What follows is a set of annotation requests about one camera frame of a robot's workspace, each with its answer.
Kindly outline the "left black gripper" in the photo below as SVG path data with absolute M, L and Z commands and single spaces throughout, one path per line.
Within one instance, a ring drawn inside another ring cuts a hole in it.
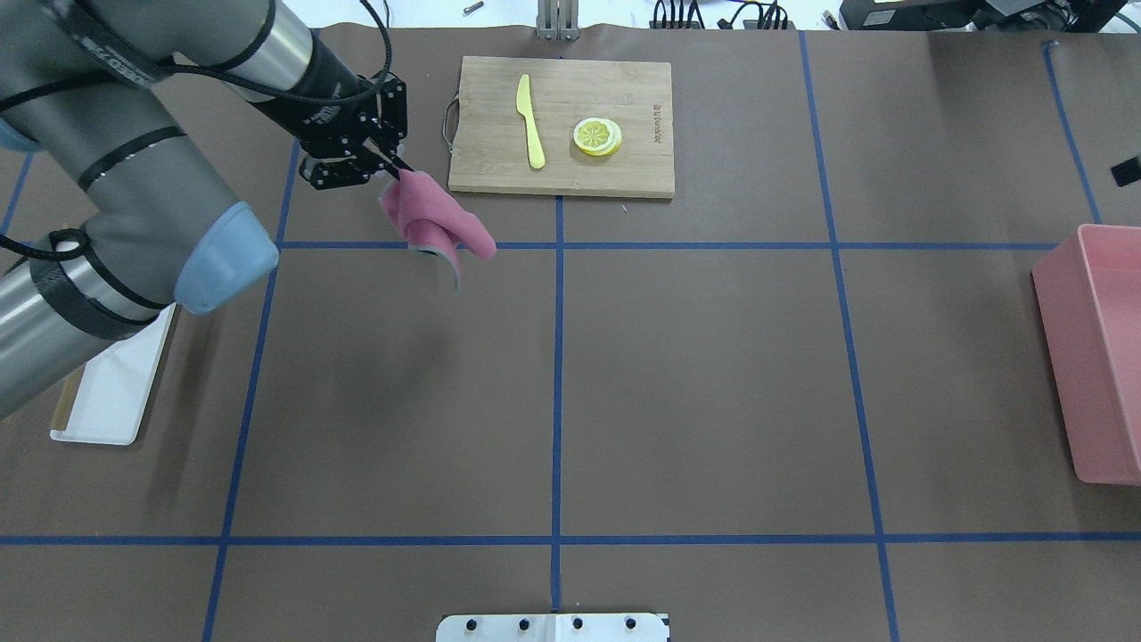
M 364 185 L 379 172 L 396 178 L 402 170 L 412 171 L 399 157 L 408 125 L 402 78 L 385 78 L 375 97 L 353 111 L 343 107 L 330 133 L 301 143 L 298 174 L 315 190 Z

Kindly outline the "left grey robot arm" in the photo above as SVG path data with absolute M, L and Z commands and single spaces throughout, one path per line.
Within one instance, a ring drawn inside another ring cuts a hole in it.
M 283 1 L 5 1 L 3 147 L 44 152 L 97 208 L 35 243 L 5 237 L 3 415 L 133 338 L 170 304 L 212 312 L 280 251 L 154 94 L 215 78 L 293 136 L 317 190 L 396 176 L 405 86 L 359 76 Z

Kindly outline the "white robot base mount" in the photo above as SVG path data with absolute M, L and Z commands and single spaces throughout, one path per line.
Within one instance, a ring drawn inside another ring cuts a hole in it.
M 665 613 L 453 613 L 436 641 L 669 641 Z

